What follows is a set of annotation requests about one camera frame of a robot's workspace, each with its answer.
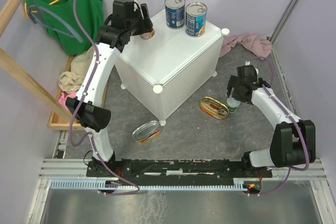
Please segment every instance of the blue-gray hanger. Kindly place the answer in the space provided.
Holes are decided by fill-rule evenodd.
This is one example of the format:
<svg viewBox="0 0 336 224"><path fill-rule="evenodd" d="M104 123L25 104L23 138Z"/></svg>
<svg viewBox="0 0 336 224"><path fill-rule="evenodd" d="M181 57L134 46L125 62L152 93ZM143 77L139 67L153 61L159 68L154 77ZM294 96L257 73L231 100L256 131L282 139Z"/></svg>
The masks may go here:
<svg viewBox="0 0 336 224"><path fill-rule="evenodd" d="M58 33L67 35L71 38L76 38L80 43L82 43L84 40L83 38L78 34L78 32L76 32L75 29L73 29L72 26L70 26L65 20L63 20L61 17L59 17L57 14L53 13L52 11L39 6L37 4L37 2L35 0L32 0L34 2L34 5L30 5L28 7L28 16L31 18L31 20L35 23L35 24L40 24L44 27L47 27L48 29L54 30ZM52 17L54 17L55 19L57 19L58 21L60 21L66 28L67 28L67 32L65 31L61 31L59 29L55 29L53 27L50 27L48 25L46 25L44 22L42 22L38 16L36 16L32 11L32 9L35 9L36 11L38 11L39 13L48 13L49 15L51 15Z"/></svg>

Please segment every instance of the bright pink cloth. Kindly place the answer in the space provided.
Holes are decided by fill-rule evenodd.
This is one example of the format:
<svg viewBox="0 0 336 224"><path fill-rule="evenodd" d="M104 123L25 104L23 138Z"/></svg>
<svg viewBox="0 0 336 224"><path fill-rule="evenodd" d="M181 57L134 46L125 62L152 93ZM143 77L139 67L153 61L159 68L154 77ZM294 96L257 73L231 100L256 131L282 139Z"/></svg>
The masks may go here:
<svg viewBox="0 0 336 224"><path fill-rule="evenodd" d="M68 97L74 98L76 96L76 93L77 92L68 94L68 93L62 92L61 97L58 99L59 104L61 104L67 111L69 111L67 106L65 105L65 101L67 100Z"/></svg>
<svg viewBox="0 0 336 224"><path fill-rule="evenodd" d="M239 43L258 57L267 57L272 52L272 43L268 40L259 40L256 34L246 34L236 37L224 38L219 57L226 55L231 48Z"/></svg>

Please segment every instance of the robotic arm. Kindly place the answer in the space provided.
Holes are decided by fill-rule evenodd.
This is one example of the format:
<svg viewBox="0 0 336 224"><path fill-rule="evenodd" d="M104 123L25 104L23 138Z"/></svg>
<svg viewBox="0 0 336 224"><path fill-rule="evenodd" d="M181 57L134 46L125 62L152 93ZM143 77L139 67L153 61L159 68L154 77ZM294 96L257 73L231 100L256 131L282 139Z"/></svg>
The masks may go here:
<svg viewBox="0 0 336 224"><path fill-rule="evenodd" d="M305 140L309 162L314 162L316 154L313 122L302 120L286 108L275 96L270 85L262 78L258 79L254 66L238 67L237 75L231 76L227 95L232 93L237 101L257 106L275 129L270 148L245 153L243 162L253 167L304 164L306 160L303 146L300 141L293 142L293 137L299 137L295 123L299 125Z"/></svg>
<svg viewBox="0 0 336 224"><path fill-rule="evenodd" d="M100 107L104 88L115 62L124 46L130 41L131 36L149 33L152 30L153 24L149 18L146 4L139 6L136 0L114 0L113 13L98 31L96 46L100 54L99 62L96 62L96 54L94 54L88 73L92 73L96 63L98 66L76 119L79 120L86 132L92 133L99 155L110 167L113 167L115 154L107 132L111 112ZM75 98L66 100L66 106L71 113L74 113L84 95L84 88L89 78L90 74L87 74ZM96 152L93 153L93 158L99 163Z"/></svg>

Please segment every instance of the green tank top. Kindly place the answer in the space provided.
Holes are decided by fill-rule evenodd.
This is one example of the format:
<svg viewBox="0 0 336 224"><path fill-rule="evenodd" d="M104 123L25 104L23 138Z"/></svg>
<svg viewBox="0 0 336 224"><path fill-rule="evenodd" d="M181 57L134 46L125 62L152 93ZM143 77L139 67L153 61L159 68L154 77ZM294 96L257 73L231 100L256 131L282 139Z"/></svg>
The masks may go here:
<svg viewBox="0 0 336 224"><path fill-rule="evenodd" d="M36 3L53 13L57 14L59 17L64 19L71 27L73 27L79 35L84 39L84 42L80 43L77 39L71 38L62 33L58 33L52 29L47 28L48 35L56 38L63 46L64 51L68 55L76 55L81 54L84 51L88 50L91 46L90 41L84 35L84 33L80 30L75 16L73 15L72 7L74 5L74 0L61 0L53 5L49 5L54 0L35 0ZM27 5L35 4L32 0L25 0ZM82 23L85 30L88 34L96 39L98 29L104 23L103 17L103 1L102 0L78 0L77 1L77 14L80 22ZM53 27L55 29L59 29L61 31L67 31L66 27L53 18L51 15L47 13L43 13L42 17L49 27Z"/></svg>

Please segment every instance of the wooden beam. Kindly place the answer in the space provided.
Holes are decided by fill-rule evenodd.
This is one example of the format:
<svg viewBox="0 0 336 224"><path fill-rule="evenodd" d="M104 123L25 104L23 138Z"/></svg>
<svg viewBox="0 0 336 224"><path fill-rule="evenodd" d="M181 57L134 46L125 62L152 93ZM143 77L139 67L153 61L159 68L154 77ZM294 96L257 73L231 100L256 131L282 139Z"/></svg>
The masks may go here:
<svg viewBox="0 0 336 224"><path fill-rule="evenodd" d="M22 0L8 0L0 13L0 37L4 33Z"/></svg>
<svg viewBox="0 0 336 224"><path fill-rule="evenodd" d="M33 77L30 76L14 59L0 48L0 67L11 77L28 89L36 98L51 108L62 119L70 122L71 114L63 108Z"/></svg>

